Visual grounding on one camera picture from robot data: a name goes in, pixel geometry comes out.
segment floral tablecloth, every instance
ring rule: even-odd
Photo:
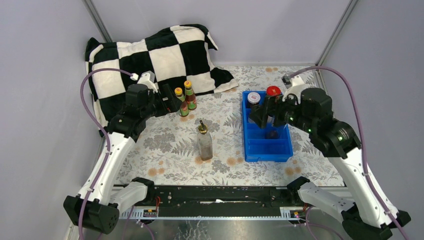
[[[228,66],[239,86],[197,97],[197,109],[187,117],[177,113],[152,117],[128,154],[116,184],[135,177],[156,185],[286,186],[305,176],[318,186],[343,186],[337,170],[309,142],[308,134],[290,127],[294,155],[287,162],[245,162],[241,99],[243,91],[265,91],[275,85],[284,92],[281,76],[304,66]],[[300,75],[313,84],[314,75]],[[213,158],[202,161],[196,143],[199,120],[213,140]]]

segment red lid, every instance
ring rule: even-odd
[[[281,90],[277,86],[269,86],[266,89],[266,95],[268,95],[268,96],[277,96],[277,95],[280,95],[280,94],[281,94]]]

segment table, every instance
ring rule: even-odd
[[[344,186],[337,170],[309,142],[308,134],[290,127],[294,155],[287,162],[245,162],[241,99],[243,91],[265,91],[275,85],[284,92],[281,76],[307,66],[226,66],[239,86],[222,93],[197,97],[197,109],[187,117],[177,113],[146,122],[128,154],[115,184],[135,177],[156,185],[286,186],[304,176],[317,186]],[[300,75],[315,84],[314,74]],[[213,140],[213,158],[202,161],[196,134],[199,120]]]

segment blue bin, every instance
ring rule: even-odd
[[[256,92],[260,95],[262,104],[265,91],[244,91],[242,94],[241,114],[243,118],[244,159],[246,162],[273,161],[287,162],[293,156],[292,141],[290,140],[289,127],[273,127],[271,123],[266,128],[260,129],[255,123],[249,123],[248,94]],[[277,139],[265,139],[265,135],[272,130],[278,132]]]

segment black and white checkered blanket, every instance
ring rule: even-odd
[[[219,93],[237,87],[227,70],[216,68],[209,49],[218,50],[208,29],[199,24],[165,28],[139,42],[100,43],[91,38],[85,50],[87,72],[102,68],[122,69],[139,76],[147,71],[156,75],[156,87],[169,84],[183,88],[191,81],[196,95]],[[117,71],[102,71],[89,80],[94,113],[103,127],[108,125],[125,102],[125,92],[135,83]]]

